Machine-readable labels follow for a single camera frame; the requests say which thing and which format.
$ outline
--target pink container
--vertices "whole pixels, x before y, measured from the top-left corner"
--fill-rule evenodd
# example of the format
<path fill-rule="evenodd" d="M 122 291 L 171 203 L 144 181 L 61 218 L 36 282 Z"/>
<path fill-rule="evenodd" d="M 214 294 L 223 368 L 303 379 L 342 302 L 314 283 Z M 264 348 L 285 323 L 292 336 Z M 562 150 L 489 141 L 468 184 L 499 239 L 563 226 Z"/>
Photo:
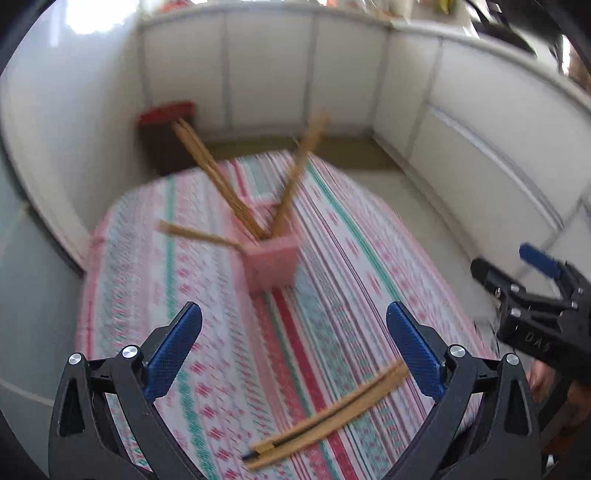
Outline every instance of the pink container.
<path fill-rule="evenodd" d="M 275 207 L 273 203 L 260 203 L 250 208 L 259 225 L 266 228 Z M 232 218 L 237 230 L 236 240 L 246 251 L 242 255 L 242 263 L 248 291 L 255 294 L 292 285 L 300 253 L 300 238 L 291 214 L 278 237 L 260 242 L 254 240 L 236 217 Z"/>

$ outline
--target white cabinet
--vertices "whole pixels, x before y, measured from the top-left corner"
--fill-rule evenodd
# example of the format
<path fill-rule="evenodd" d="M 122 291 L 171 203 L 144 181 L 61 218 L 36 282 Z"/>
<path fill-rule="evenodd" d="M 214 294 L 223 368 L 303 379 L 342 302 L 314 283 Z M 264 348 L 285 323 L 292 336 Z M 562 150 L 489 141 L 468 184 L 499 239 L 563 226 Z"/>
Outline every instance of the white cabinet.
<path fill-rule="evenodd" d="M 449 40 L 431 101 L 497 145 L 563 219 L 573 211 L 591 180 L 589 111 L 524 66 Z"/>
<path fill-rule="evenodd" d="M 333 125 L 369 127 L 387 31 L 348 18 L 319 15 L 310 112 Z"/>
<path fill-rule="evenodd" d="M 591 210 L 581 205 L 566 229 L 548 249 L 548 255 L 572 263 L 591 280 Z M 525 287 L 535 293 L 555 295 L 550 282 L 537 270 L 529 268 L 522 279 Z"/>
<path fill-rule="evenodd" d="M 201 131 L 227 127 L 222 95 L 223 15 L 187 17 L 144 30 L 147 88 L 153 104 L 195 102 Z"/>
<path fill-rule="evenodd" d="M 479 253 L 510 274 L 523 242 L 539 245 L 553 232 L 527 192 L 456 129 L 429 109 L 410 164 L 431 185 Z"/>
<path fill-rule="evenodd" d="M 374 131 L 404 155 L 427 95 L 439 39 L 394 32 L 389 39 Z"/>
<path fill-rule="evenodd" d="M 310 14 L 228 13 L 234 127 L 303 123 L 311 25 Z"/>

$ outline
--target blue handle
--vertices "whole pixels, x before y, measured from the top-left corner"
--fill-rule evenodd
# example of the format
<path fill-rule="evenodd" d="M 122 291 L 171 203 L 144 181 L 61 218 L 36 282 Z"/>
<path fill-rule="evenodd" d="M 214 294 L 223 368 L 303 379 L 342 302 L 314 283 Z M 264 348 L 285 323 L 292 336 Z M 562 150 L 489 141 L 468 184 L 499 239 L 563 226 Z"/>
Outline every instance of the blue handle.
<path fill-rule="evenodd" d="M 165 396 L 191 347 L 201 332 L 203 317 L 197 304 L 190 305 L 172 327 L 144 367 L 144 397 L 153 402 Z"/>
<path fill-rule="evenodd" d="M 542 272 L 546 277 L 553 278 L 554 280 L 560 278 L 561 270 L 558 262 L 533 245 L 521 244 L 519 256 L 524 262 L 529 263 L 529 265 Z"/>
<path fill-rule="evenodd" d="M 388 306 L 386 326 L 421 392 L 439 402 L 445 393 L 441 362 L 401 302 Z"/>

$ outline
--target table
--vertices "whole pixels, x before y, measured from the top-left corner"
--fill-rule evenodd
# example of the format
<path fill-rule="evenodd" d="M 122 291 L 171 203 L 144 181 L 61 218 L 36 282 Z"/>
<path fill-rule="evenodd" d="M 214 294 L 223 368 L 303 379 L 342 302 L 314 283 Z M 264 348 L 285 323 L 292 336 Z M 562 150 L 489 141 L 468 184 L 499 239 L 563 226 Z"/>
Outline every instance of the table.
<path fill-rule="evenodd" d="M 269 198 L 291 165 L 287 151 L 223 165 L 238 193 Z M 302 238 L 294 284 L 250 296 L 239 255 L 170 238 L 165 219 L 228 236 L 228 206 L 199 169 L 127 193 L 93 236 L 77 347 L 88 358 L 140 344 L 188 301 L 203 330 L 156 406 L 209 480 L 380 479 L 432 400 L 412 379 L 362 417 L 292 458 L 250 473 L 248 444 L 310 416 L 400 359 L 385 326 L 393 300 L 447 343 L 492 358 L 445 281 L 400 218 L 345 174 L 313 157 L 294 202 Z M 111 398 L 131 458 L 146 465 Z M 469 416 L 474 415 L 474 406 Z"/>

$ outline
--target chopstick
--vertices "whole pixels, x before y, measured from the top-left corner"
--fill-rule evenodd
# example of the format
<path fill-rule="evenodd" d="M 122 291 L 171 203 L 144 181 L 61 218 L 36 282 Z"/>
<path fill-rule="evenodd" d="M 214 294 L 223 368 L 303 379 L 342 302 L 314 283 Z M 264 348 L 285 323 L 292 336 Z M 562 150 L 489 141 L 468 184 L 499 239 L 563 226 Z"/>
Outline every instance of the chopstick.
<path fill-rule="evenodd" d="M 225 245 L 226 247 L 233 248 L 241 254 L 246 253 L 242 244 L 239 244 L 234 240 L 230 240 L 222 236 L 217 236 L 212 233 L 201 232 L 193 228 L 176 225 L 175 223 L 169 223 L 164 220 L 160 220 L 156 224 L 156 230 L 165 233 L 166 235 L 182 236 L 184 238 L 190 238 L 191 240 L 201 240 L 204 242 L 209 242 L 211 244 Z"/>
<path fill-rule="evenodd" d="M 320 142 L 320 136 L 327 121 L 328 117 L 323 113 L 313 116 L 306 133 L 304 133 L 304 137 L 302 138 L 297 153 L 295 154 L 294 165 L 291 168 L 285 184 L 281 203 L 279 204 L 279 207 L 277 207 L 277 211 L 271 222 L 271 227 L 269 229 L 270 238 L 277 236 L 287 221 L 291 201 L 297 190 L 297 182 L 304 173 L 308 163 L 308 154 L 313 151 Z"/>
<path fill-rule="evenodd" d="M 199 165 L 199 167 L 201 167 L 201 169 L 207 174 L 219 193 L 227 201 L 236 217 L 242 222 L 244 227 L 255 240 L 260 240 L 264 236 L 262 228 L 252 216 L 248 207 L 238 197 L 225 175 L 219 170 L 217 163 L 205 145 L 203 145 L 201 139 L 195 133 L 195 130 L 193 130 L 191 125 L 181 118 L 173 124 L 173 130 L 194 158 L 197 165 Z"/>
<path fill-rule="evenodd" d="M 373 407 L 392 390 L 400 387 L 407 375 L 407 366 L 402 362 L 396 364 L 392 371 L 366 390 L 355 401 L 350 402 L 347 406 L 335 412 L 334 415 L 316 424 L 293 440 L 276 447 L 273 446 L 262 452 L 258 457 L 245 461 L 245 467 L 249 471 L 259 470 L 322 440 Z"/>
<path fill-rule="evenodd" d="M 280 445 L 288 440 L 293 439 L 294 437 L 304 433 L 307 430 L 310 430 L 312 427 L 318 425 L 320 422 L 325 421 L 330 416 L 334 415 L 339 410 L 342 410 L 351 402 L 354 402 L 359 397 L 364 395 L 369 389 L 371 389 L 375 384 L 381 382 L 386 375 L 390 374 L 391 372 L 395 371 L 399 367 L 398 364 L 392 364 L 387 369 L 380 372 L 378 375 L 373 377 L 370 381 L 361 384 L 356 390 L 348 393 L 343 398 L 340 398 L 335 403 L 333 403 L 330 407 L 325 408 L 324 410 L 312 415 L 311 417 L 302 420 L 298 424 L 294 425 L 289 430 L 286 430 L 282 433 L 279 433 L 273 437 L 269 437 L 264 439 L 259 443 L 255 443 L 250 445 L 251 452 L 247 453 L 245 456 L 242 457 L 243 460 L 252 456 L 253 453 L 263 453 L 267 450 L 270 450 L 274 446 Z"/>

